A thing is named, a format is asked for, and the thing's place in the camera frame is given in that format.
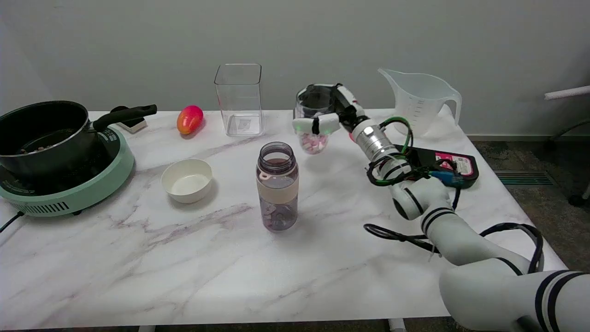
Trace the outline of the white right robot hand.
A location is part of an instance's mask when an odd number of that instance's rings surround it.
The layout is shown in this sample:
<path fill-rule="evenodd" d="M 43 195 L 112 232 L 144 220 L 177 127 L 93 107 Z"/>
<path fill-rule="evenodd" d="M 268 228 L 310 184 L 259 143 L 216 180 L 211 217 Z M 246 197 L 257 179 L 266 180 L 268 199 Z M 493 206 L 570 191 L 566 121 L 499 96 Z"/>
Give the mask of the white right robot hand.
<path fill-rule="evenodd" d="M 340 128 L 353 132 L 368 117 L 343 84 L 310 84 L 296 95 L 292 127 L 297 134 L 330 135 Z"/>

